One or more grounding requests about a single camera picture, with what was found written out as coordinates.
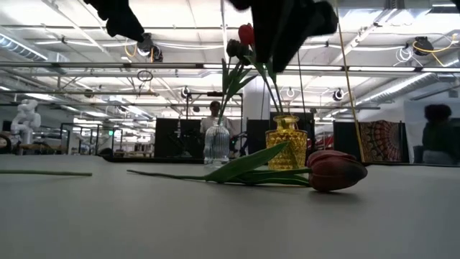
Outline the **white hanging sheet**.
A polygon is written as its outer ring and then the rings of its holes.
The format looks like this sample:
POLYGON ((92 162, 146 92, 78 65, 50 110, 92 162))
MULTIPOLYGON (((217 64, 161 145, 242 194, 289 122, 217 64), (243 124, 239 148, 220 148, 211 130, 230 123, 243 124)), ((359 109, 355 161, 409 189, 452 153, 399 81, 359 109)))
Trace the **white hanging sheet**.
POLYGON ((410 163, 414 163, 414 147, 422 145, 423 128, 426 125, 424 117, 425 103, 405 101, 403 104, 405 131, 408 142, 410 163))

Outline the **long ceiling light strip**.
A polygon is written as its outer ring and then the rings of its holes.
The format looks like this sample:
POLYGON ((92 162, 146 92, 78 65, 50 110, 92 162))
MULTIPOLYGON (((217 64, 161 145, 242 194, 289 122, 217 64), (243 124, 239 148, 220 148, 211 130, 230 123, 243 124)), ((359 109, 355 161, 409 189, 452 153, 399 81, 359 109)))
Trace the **long ceiling light strip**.
MULTIPOLYGON (((345 71, 345 67, 339 65, 288 65, 285 70, 295 70, 298 68, 300 68, 302 71, 345 71)), ((460 73, 460 68, 455 67, 348 66, 347 70, 396 73, 460 73)))

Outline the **black partition panel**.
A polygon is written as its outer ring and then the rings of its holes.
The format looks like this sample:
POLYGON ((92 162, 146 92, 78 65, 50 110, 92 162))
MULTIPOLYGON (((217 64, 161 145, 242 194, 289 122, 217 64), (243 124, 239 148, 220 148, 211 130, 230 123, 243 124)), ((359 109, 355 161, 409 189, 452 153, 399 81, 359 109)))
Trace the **black partition panel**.
POLYGON ((333 148, 353 155, 358 161, 361 160, 357 132, 353 122, 333 123, 333 148))
POLYGON ((268 120, 247 120, 247 149, 249 155, 266 148, 265 133, 269 129, 270 123, 268 120))
POLYGON ((203 159, 201 120, 158 118, 155 127, 155 158, 203 159))

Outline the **person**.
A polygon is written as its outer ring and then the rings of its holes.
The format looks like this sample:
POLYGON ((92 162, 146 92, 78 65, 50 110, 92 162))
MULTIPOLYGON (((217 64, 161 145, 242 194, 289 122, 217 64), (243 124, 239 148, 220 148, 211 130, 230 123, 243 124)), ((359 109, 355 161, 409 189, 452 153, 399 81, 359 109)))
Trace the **person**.
POLYGON ((460 147, 451 123, 451 108, 429 104, 424 109, 427 120, 423 129, 423 162, 430 165, 458 165, 460 147))
MULTIPOLYGON (((218 121, 219 114, 220 114, 220 107, 221 107, 221 104, 219 101, 212 101, 210 103, 209 109, 211 111, 211 115, 201 120, 200 133, 203 136, 205 136, 206 131, 210 127, 214 126, 214 123, 218 121)), ((230 132, 231 131, 230 121, 225 116, 223 116, 221 122, 222 122, 222 126, 227 128, 227 130, 230 132)))

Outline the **colourful patterned cloth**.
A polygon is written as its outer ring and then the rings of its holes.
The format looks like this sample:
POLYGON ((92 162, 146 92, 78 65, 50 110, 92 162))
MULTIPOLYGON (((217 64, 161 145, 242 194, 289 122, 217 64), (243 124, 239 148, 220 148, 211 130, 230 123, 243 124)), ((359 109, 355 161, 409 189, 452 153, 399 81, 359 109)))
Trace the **colourful patterned cloth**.
POLYGON ((378 120, 360 122, 366 162, 400 162, 400 126, 397 122, 378 120))

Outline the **black metal gantry frame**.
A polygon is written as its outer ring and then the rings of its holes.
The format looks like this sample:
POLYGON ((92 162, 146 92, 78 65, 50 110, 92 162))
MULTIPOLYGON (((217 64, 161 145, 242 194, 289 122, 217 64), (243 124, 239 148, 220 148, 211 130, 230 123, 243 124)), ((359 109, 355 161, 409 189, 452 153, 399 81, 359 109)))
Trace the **black metal gantry frame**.
MULTIPOLYGON (((185 92, 185 114, 186 119, 191 117, 204 117, 206 112, 209 112, 209 106, 212 101, 219 101, 221 106, 224 105, 225 97, 220 91, 207 92, 185 92)), ((230 98, 226 105, 228 111, 224 115, 229 119, 243 119, 243 94, 238 93, 236 98, 230 98)))

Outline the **silver ventilation duct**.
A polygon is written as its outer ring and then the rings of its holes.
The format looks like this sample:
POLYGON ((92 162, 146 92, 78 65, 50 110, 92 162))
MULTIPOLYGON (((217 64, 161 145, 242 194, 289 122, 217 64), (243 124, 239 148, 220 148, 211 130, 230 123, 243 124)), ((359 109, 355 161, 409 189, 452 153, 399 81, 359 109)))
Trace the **silver ventilation duct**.
POLYGON ((357 106, 372 102, 380 104, 435 83, 455 81, 456 76, 460 76, 460 68, 429 69, 428 72, 420 73, 408 78, 399 78, 386 83, 373 92, 362 96, 355 104, 357 106))

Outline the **clear ribbed glass vase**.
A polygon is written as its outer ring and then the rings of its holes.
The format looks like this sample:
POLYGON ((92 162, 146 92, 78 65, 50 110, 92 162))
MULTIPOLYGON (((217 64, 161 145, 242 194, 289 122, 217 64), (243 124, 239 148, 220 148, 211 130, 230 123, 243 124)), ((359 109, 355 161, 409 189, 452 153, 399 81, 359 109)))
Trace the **clear ribbed glass vase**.
POLYGON ((229 162, 229 131, 222 122, 213 121, 206 130, 204 145, 204 164, 209 168, 221 167, 229 162))

